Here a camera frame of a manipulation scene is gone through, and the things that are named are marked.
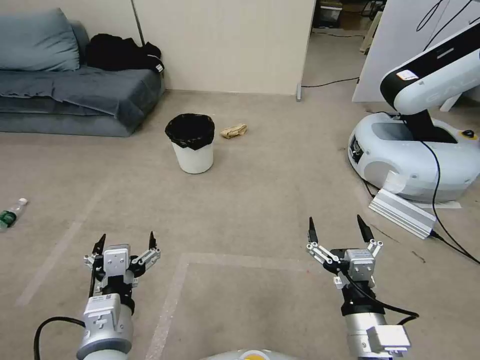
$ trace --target trash can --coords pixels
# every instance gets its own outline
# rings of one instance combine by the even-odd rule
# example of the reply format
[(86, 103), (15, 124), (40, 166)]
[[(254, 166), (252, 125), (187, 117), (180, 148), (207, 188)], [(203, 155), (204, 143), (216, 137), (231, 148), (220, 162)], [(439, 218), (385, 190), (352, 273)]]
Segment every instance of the trash can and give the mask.
[(184, 172), (200, 174), (212, 167), (215, 124), (210, 116), (180, 114), (167, 124), (165, 133)]

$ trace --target sticker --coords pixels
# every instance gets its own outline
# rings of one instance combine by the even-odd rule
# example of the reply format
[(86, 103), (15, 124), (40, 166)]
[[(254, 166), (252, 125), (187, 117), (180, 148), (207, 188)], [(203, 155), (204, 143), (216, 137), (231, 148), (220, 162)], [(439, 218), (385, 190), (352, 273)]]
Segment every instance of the sticker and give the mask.
[(404, 81), (407, 81), (407, 80), (413, 80), (413, 79), (418, 79), (419, 77), (417, 75), (415, 75), (413, 72), (411, 72), (410, 70), (403, 70), (403, 71), (400, 71), (400, 72), (397, 72), (396, 75), (404, 80)]

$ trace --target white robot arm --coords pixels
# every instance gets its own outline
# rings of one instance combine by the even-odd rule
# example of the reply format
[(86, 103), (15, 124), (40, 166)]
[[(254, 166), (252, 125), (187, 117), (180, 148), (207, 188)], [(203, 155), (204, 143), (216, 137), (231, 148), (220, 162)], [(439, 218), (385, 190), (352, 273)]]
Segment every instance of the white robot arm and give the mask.
[(413, 115), (480, 85), (480, 23), (472, 24), (387, 73), (380, 92)]

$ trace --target wall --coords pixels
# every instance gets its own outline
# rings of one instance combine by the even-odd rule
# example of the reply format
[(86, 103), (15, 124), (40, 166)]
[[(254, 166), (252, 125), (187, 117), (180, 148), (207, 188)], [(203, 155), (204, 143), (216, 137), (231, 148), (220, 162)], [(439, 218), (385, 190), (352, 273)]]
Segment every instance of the wall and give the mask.
[[(353, 94), (354, 102), (384, 102), (380, 83), (384, 75), (421, 53), (436, 33), (467, 0), (445, 0), (425, 27), (417, 31), (424, 15), (438, 0), (388, 0)], [(431, 45), (463, 29), (480, 16), (480, 3), (472, 2), (434, 39)]]
[[(61, 7), (90, 36), (139, 40), (130, 0), (2, 0), (2, 13)], [(145, 41), (157, 45), (176, 90), (295, 94), (315, 0), (136, 0)]]

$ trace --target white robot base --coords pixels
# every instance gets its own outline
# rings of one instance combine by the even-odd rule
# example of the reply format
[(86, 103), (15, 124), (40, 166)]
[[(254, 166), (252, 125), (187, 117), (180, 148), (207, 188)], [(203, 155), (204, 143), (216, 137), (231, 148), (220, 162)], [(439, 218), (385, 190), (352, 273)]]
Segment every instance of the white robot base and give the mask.
[[(462, 130), (432, 119), (457, 143), (426, 142), (440, 164), (436, 202), (456, 200), (480, 173), (480, 142)], [(381, 189), (417, 202), (431, 203), (437, 184), (437, 164), (432, 153), (400, 119), (385, 112), (364, 117), (348, 140), (348, 159), (360, 177)]]

